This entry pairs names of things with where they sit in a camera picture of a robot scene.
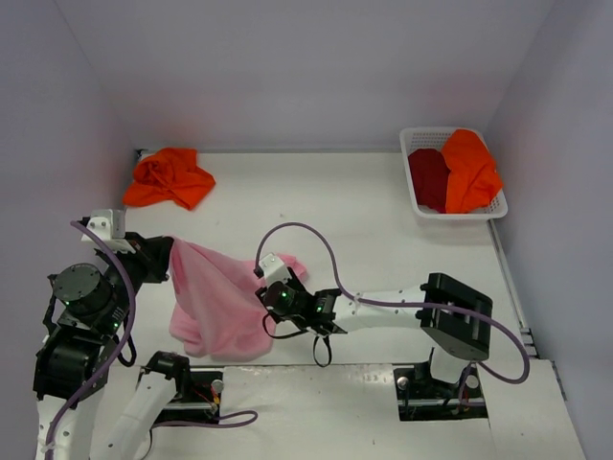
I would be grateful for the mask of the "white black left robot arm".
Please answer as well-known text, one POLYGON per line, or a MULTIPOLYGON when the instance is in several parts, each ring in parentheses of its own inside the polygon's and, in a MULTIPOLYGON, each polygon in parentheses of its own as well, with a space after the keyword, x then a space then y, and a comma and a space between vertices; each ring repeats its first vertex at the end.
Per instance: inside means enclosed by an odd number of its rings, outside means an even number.
POLYGON ((34 393, 38 413, 38 459, 132 459, 165 406, 191 392, 190 362, 155 353, 142 369, 135 393, 100 448, 92 447, 95 418, 109 367, 131 338, 136 294, 144 284, 168 279, 171 237, 145 239, 126 233, 125 253, 101 238, 97 255, 106 270, 73 264, 51 276, 48 334, 36 354, 34 393))

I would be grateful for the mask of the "pink t shirt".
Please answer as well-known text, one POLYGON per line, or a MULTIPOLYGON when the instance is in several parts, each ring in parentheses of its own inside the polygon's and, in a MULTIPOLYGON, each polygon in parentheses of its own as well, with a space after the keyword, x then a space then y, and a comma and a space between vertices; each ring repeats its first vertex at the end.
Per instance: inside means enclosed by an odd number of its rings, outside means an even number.
POLYGON ((170 251, 175 306, 170 335, 190 357, 243 362, 270 352, 273 339, 261 324, 265 308, 256 296, 263 281, 253 260, 241 261, 176 239, 170 251))

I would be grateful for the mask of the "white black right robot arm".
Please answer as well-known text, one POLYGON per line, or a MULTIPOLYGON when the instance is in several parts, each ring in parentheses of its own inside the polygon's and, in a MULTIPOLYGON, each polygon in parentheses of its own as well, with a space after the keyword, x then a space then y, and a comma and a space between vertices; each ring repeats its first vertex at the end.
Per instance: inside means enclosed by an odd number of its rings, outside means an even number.
POLYGON ((453 365, 489 359, 493 302, 484 293, 443 273, 431 273, 417 287, 384 292, 367 301, 363 295, 345 296, 340 288, 310 293, 295 275, 268 282, 256 291, 266 320, 291 322, 291 336, 313 334, 314 343, 330 346, 335 334, 379 328, 406 328, 427 334, 435 352, 448 357, 425 368, 426 388, 444 395, 459 380, 453 365))

